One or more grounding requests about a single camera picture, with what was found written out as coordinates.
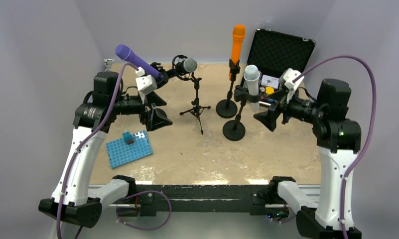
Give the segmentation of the white microphone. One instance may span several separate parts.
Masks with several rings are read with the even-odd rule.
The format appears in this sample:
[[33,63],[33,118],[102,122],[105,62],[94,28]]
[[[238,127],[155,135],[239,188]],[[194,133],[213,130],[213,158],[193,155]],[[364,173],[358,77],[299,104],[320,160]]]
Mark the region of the white microphone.
[[244,80],[247,84],[248,92],[251,96],[250,103],[253,112],[259,111],[259,79],[260,72],[255,65],[248,65],[244,70]]

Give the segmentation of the white mic clamp stand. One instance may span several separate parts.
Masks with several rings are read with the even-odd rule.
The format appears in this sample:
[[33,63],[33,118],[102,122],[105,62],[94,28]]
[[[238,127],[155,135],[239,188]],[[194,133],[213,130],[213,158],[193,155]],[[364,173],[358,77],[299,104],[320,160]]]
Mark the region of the white mic clamp stand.
[[236,102],[241,102],[241,107],[239,109],[239,112],[236,114],[235,119],[229,120],[223,125],[222,131],[226,139],[230,141],[239,141],[245,136],[246,129],[245,126],[241,123],[241,114],[243,108],[246,105],[247,101],[251,103],[259,103],[261,98],[262,93],[259,88],[256,95],[251,95],[248,89],[242,86],[236,86],[234,99]]

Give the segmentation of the orange mic round stand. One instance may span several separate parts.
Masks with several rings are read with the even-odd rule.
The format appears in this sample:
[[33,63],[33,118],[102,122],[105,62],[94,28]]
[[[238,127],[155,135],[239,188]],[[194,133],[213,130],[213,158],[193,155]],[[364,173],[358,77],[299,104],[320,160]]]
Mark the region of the orange mic round stand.
[[240,72],[239,63],[239,60],[236,63],[233,62],[231,59],[229,60],[229,80],[231,81],[230,88],[227,92],[226,99],[219,101],[216,105],[217,115],[225,119],[230,119],[234,117],[238,110],[236,103],[232,101],[232,96],[234,83],[236,81],[237,75]]

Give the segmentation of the orange microphone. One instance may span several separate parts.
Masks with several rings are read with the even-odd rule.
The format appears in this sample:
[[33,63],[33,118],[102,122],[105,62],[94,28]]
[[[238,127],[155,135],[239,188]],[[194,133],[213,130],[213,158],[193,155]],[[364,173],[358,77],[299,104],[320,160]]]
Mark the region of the orange microphone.
[[235,25],[232,32],[232,52],[229,63],[238,63],[241,55],[242,43],[246,35],[246,28],[242,24]]

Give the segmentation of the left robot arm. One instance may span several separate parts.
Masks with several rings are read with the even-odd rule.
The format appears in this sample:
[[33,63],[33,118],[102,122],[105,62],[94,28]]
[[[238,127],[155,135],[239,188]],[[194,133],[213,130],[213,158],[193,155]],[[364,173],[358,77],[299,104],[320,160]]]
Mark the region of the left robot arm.
[[129,204],[136,199],[136,182],[129,176],[114,176],[108,184],[89,190],[100,147],[118,115],[138,115],[148,131],[172,125],[161,109],[166,105],[164,99],[154,92],[145,99],[125,95],[118,76],[112,71],[98,73],[93,90],[75,110],[72,144],[62,176],[52,195],[38,206],[57,222],[92,228],[106,207],[118,200]]

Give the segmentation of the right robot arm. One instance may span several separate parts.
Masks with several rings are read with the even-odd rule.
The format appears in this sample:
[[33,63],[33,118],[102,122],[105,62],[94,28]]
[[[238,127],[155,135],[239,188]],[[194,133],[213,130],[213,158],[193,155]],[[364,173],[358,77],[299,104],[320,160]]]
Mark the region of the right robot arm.
[[286,176],[274,176],[263,194],[266,199],[275,203],[284,201],[290,207],[299,234],[306,238],[362,237],[353,222],[351,186],[343,184],[353,177],[348,168],[358,156],[362,135],[360,125],[346,117],[350,95],[348,83],[324,79],[316,98],[305,100],[294,94],[288,100],[287,91],[280,90],[268,111],[254,115],[270,131],[275,130],[278,117],[282,117],[282,123],[294,118],[312,125],[322,169],[318,202]]

